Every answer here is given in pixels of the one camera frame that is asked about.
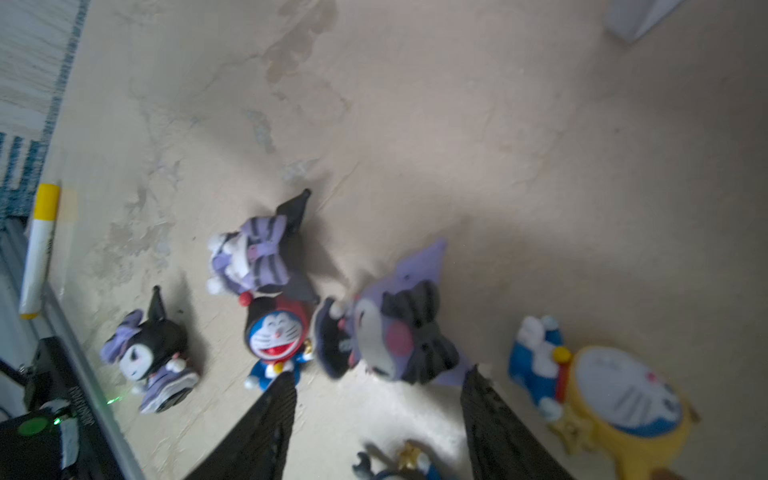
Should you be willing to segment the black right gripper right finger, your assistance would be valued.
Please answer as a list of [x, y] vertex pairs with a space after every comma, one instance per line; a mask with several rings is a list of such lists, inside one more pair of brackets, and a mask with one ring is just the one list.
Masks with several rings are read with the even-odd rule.
[[473, 477], [484, 480], [572, 480], [476, 366], [460, 395]]

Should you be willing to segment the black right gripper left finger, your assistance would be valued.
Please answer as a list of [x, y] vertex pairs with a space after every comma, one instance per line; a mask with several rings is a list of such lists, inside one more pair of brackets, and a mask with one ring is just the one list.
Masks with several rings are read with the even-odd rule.
[[294, 377], [278, 376], [189, 479], [262, 479], [283, 476], [293, 431], [297, 391]]

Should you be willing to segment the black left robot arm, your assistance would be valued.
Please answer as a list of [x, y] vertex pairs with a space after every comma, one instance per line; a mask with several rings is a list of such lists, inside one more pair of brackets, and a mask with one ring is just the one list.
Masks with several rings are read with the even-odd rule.
[[21, 387], [24, 414], [1, 422], [3, 479], [123, 479], [64, 344], [39, 341], [32, 363], [1, 372]]

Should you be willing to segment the striped purple Kuromi figure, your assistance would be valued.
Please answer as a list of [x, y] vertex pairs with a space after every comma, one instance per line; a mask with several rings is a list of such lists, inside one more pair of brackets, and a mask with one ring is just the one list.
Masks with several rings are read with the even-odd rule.
[[280, 204], [270, 216], [246, 219], [235, 231], [208, 242], [212, 295], [278, 295], [316, 303], [319, 296], [308, 275], [301, 226], [309, 189]]

